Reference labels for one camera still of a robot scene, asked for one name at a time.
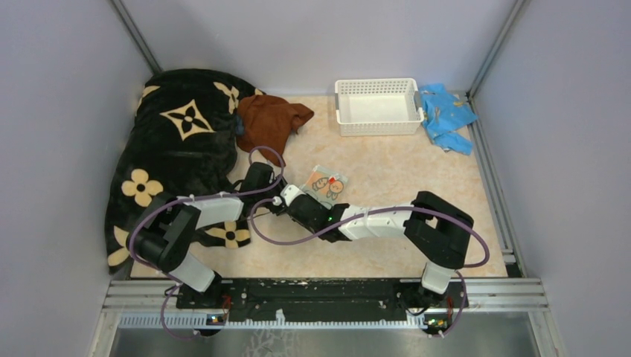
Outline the teal rabbit pattern towel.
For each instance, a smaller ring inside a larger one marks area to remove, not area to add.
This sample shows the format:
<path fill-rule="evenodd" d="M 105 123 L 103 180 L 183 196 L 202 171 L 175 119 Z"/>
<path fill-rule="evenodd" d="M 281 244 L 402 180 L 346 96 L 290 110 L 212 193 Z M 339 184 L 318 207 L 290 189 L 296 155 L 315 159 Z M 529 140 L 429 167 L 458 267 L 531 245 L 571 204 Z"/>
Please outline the teal rabbit pattern towel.
<path fill-rule="evenodd" d="M 320 203 L 334 205 L 340 201 L 349 178 L 338 171 L 315 165 L 300 189 Z"/>

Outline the brown towel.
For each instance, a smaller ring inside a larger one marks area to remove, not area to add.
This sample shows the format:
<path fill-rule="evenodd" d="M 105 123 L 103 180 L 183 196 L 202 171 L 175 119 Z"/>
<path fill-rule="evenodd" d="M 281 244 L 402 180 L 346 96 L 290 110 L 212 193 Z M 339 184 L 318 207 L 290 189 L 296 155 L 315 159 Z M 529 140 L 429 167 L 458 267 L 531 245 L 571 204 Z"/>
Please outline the brown towel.
<path fill-rule="evenodd" d="M 258 146 L 269 147 L 272 151 L 264 149 L 262 155 L 279 167 L 290 135 L 312 119 L 314 111 L 281 97 L 256 94 L 240 101 L 237 114 L 243 122 L 243 134 L 237 136 L 237 146 L 245 152 Z"/>

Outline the white plastic basket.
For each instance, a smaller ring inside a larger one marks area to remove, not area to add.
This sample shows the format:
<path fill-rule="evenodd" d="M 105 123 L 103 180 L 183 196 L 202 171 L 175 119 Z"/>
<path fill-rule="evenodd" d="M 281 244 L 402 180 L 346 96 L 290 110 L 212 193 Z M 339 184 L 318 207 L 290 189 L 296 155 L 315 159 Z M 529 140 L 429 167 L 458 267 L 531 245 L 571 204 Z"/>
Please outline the white plastic basket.
<path fill-rule="evenodd" d="M 334 89 L 342 137 L 413 135 L 424 120 L 412 78 L 337 80 Z"/>

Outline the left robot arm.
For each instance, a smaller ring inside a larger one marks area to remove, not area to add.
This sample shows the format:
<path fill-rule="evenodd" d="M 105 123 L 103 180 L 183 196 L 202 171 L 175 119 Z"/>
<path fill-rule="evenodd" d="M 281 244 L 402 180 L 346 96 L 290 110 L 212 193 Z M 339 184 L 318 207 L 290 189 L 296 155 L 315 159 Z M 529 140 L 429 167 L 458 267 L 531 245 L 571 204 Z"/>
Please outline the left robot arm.
<path fill-rule="evenodd" d="M 179 283 L 182 295 L 193 294 L 204 307 L 215 307 L 223 299 L 222 277 L 190 252 L 196 232 L 244 217 L 246 208 L 278 196 L 286 186 L 283 173 L 276 175 L 270 165 L 255 162 L 238 190 L 206 196 L 160 193 L 136 221 L 126 246 L 134 260 Z"/>

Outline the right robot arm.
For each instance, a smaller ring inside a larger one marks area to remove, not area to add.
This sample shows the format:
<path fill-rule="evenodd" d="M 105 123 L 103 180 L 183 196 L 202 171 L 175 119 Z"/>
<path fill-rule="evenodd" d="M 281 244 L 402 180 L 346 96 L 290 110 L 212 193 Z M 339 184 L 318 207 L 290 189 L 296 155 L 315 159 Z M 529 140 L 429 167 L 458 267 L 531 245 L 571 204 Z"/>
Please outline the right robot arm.
<path fill-rule="evenodd" d="M 398 238 L 413 244 L 427 263 L 415 293 L 404 293 L 407 307 L 439 306 L 449 294 L 452 275 L 464 267 L 473 218 L 429 191 L 407 205 L 363 208 L 347 203 L 324 206 L 312 196 L 285 191 L 273 199 L 293 222 L 328 242 Z"/>

